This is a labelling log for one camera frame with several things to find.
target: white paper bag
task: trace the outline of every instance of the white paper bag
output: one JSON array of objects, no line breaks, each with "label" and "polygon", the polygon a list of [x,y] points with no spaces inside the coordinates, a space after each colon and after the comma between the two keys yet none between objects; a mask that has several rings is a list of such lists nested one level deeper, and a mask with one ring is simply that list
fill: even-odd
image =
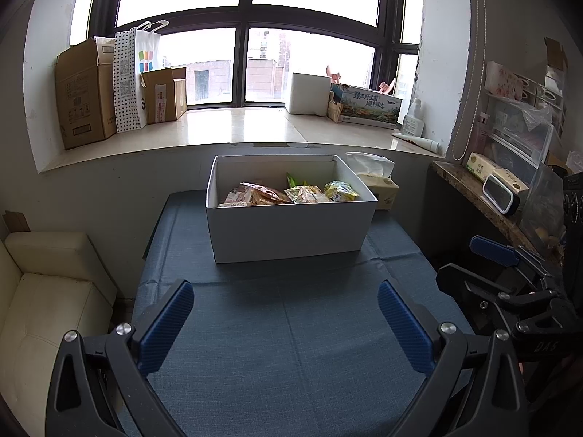
[{"label": "white paper bag", "polygon": [[118,133],[143,128],[148,122],[142,72],[159,68],[160,35],[155,31],[168,26],[168,21],[154,24],[159,26],[151,31],[148,29],[152,28],[152,23],[145,21],[129,31],[116,33],[113,95]]}]

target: table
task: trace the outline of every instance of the table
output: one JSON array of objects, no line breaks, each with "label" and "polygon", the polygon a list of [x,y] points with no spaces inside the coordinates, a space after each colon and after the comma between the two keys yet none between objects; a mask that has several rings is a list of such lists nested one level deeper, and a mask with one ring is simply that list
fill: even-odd
[{"label": "table", "polygon": [[[471,333],[389,212],[375,213],[358,252],[216,264],[204,200],[203,191],[168,198],[133,313],[178,278],[193,284],[193,311],[148,376],[187,435],[386,436],[424,379],[378,309],[388,277],[439,322]],[[138,435],[126,412],[120,420]]]},{"label": "table", "polygon": [[514,248],[524,248],[535,252],[536,249],[524,233],[518,228],[520,214],[506,217],[493,208],[484,198],[482,182],[460,164],[445,161],[433,161],[430,168],[454,189],[459,191],[485,216]]}]

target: snack bag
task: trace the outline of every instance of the snack bag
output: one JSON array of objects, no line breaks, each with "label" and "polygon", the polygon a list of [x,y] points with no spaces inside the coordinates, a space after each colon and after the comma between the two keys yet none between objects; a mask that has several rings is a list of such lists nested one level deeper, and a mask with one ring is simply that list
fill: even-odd
[{"label": "snack bag", "polygon": [[279,192],[276,189],[271,189],[265,186],[260,186],[259,184],[250,184],[249,182],[241,182],[241,185],[250,187],[252,190],[252,196],[258,199],[257,193],[260,194],[264,199],[272,201],[269,204],[258,204],[258,205],[273,205],[273,204],[291,204],[290,198],[283,192]]},{"label": "snack bag", "polygon": [[219,207],[251,207],[253,204],[251,202],[229,202],[224,204],[219,204]]},{"label": "snack bag", "polygon": [[298,186],[284,190],[294,204],[315,204],[330,202],[317,186]]},{"label": "snack bag", "polygon": [[332,181],[325,185],[326,197],[332,202],[352,202],[358,197],[350,184],[342,181]]},{"label": "snack bag", "polygon": [[251,205],[251,193],[253,189],[248,186],[237,186],[227,194],[223,204],[233,204],[245,202]]}]

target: white bottle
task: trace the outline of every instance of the white bottle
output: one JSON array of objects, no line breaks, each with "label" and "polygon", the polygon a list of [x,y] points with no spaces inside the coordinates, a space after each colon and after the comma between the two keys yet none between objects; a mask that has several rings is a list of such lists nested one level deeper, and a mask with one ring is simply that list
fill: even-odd
[{"label": "white bottle", "polygon": [[425,123],[421,119],[421,100],[419,98],[413,99],[409,112],[403,118],[403,134],[410,136],[421,136]]}]

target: windowsill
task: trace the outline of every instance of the windowsill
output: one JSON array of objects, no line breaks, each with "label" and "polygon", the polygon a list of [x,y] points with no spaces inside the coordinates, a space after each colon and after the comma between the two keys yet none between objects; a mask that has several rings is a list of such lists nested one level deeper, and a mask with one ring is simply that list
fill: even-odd
[{"label": "windowsill", "polygon": [[357,146],[439,157],[391,136],[393,130],[354,123],[334,123],[321,116],[291,115],[284,108],[220,108],[192,110],[176,122],[147,125],[62,152],[43,169],[178,146],[258,144],[308,147],[313,144]]}]

